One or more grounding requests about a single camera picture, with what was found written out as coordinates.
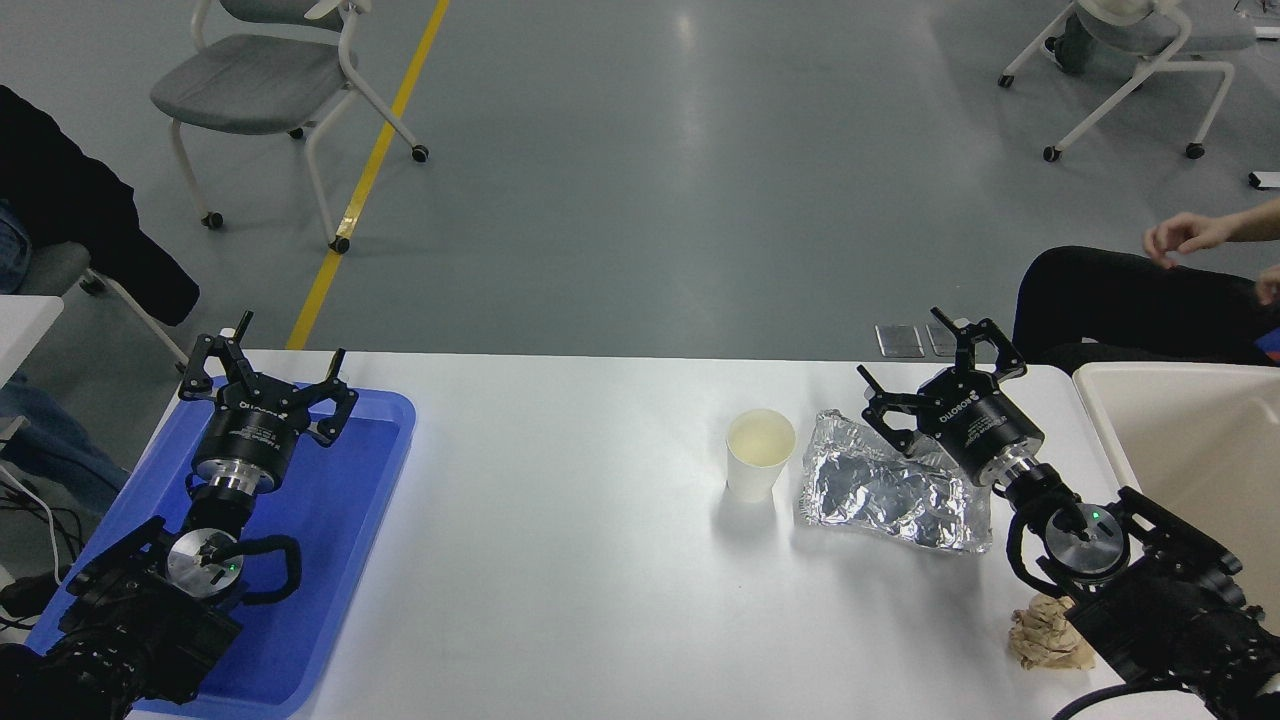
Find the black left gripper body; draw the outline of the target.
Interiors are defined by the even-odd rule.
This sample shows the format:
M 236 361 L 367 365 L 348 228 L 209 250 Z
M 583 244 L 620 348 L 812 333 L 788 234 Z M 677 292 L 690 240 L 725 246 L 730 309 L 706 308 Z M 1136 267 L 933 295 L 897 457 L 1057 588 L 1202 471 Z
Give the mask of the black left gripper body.
M 300 436 L 308 429 L 308 410 L 280 407 L 265 389 L 255 396 L 228 383 L 214 396 L 214 413 L 193 456 L 197 475 L 211 480 L 216 471 L 252 466 L 257 477 L 283 480 Z

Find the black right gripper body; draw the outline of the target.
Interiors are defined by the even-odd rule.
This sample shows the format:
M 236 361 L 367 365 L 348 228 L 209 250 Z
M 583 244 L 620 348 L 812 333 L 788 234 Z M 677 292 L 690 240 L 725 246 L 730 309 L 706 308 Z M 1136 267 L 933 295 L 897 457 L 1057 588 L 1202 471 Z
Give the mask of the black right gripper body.
M 934 438 L 979 487 L 1002 484 L 995 466 L 1039 451 L 1043 430 L 998 387 L 995 374 L 947 368 L 922 386 L 922 433 Z

